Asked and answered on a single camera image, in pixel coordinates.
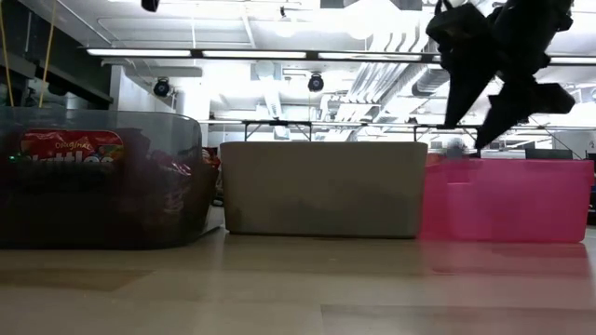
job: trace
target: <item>security camera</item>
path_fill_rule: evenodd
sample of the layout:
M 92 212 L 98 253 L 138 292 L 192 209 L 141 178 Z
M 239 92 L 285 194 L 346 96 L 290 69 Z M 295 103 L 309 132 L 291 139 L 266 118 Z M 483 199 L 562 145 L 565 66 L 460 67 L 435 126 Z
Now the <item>security camera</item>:
M 320 92 L 325 83 L 323 82 L 323 78 L 320 74 L 312 74 L 310 76 L 310 80 L 308 80 L 308 90 L 311 92 Z
M 141 0 L 141 7 L 146 11 L 157 12 L 159 6 L 159 0 Z
M 171 91 L 171 86 L 169 85 L 169 78 L 158 78 L 157 84 L 153 87 L 153 92 L 159 98 L 166 98 Z

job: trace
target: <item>beige bin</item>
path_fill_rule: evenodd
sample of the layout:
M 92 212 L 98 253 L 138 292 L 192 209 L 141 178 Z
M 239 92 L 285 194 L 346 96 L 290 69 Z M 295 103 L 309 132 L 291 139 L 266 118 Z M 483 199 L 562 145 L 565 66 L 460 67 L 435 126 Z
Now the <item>beige bin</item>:
M 221 146 L 233 234 L 415 237 L 427 145 L 228 142 Z

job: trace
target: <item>pink plastic bin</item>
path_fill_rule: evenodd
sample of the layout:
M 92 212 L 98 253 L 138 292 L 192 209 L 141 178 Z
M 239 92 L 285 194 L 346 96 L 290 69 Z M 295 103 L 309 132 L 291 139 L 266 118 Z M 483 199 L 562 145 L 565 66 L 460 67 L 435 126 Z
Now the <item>pink plastic bin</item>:
M 422 239 L 584 239 L 592 161 L 467 159 L 427 167 Z

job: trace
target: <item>fluorescent light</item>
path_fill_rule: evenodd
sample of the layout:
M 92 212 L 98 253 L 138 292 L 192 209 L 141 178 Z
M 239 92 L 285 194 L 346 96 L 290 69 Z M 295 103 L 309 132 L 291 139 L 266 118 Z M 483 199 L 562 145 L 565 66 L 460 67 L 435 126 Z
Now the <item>fluorescent light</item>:
M 324 127 L 364 127 L 367 124 L 362 122 L 313 122 L 312 125 Z
M 209 125 L 241 125 L 240 120 L 197 120 L 198 123 Z
M 381 52 L 319 52 L 322 60 L 378 60 L 378 61 L 420 61 L 421 55 Z
M 415 127 L 413 124 L 370 123 L 369 127 Z
M 283 75 L 300 75 L 300 76 L 308 76 L 310 71 L 305 69 L 283 69 Z
M 190 50 L 174 49 L 119 49 L 119 48 L 91 48 L 87 49 L 91 56 L 100 57 L 190 57 Z
M 204 58 L 238 59 L 305 59 L 303 51 L 266 51 L 266 50 L 204 50 Z
M 550 56 L 550 65 L 596 65 L 596 56 L 573 57 L 573 56 Z

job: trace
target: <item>wooden floor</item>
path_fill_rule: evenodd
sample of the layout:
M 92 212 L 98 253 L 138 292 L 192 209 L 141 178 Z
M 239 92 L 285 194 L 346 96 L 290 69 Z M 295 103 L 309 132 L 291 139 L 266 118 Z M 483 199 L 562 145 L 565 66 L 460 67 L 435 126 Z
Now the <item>wooden floor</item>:
M 210 234 L 158 251 L 0 251 L 0 334 L 596 334 L 581 245 Z

